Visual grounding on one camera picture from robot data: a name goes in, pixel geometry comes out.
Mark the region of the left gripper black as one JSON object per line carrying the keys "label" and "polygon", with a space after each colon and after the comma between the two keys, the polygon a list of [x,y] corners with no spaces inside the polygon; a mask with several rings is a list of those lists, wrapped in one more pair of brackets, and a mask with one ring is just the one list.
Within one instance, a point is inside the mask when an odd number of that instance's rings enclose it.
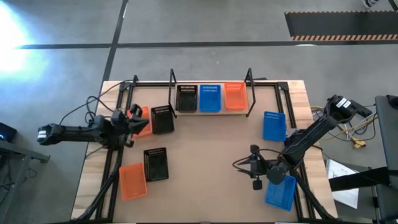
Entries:
{"label": "left gripper black", "polygon": [[131,114],[127,115],[121,109],[118,109],[118,116],[121,134],[124,135],[124,145],[133,147],[132,135],[139,135],[145,126],[148,125],[149,120],[142,118],[142,108],[139,105],[131,105],[131,109],[128,112]]}

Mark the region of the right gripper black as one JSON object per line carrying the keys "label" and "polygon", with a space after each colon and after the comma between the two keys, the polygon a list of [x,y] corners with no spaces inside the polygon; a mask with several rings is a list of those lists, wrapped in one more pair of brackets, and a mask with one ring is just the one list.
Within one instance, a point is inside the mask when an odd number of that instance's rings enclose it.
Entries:
{"label": "right gripper black", "polygon": [[261,156],[259,146],[255,144],[250,145],[250,152],[251,155],[249,156],[249,159],[238,162],[239,166],[250,165],[250,170],[238,168],[238,172],[251,175],[251,178],[254,179],[252,182],[252,188],[254,190],[261,190],[262,180],[260,179],[260,176],[264,174],[263,157]]}

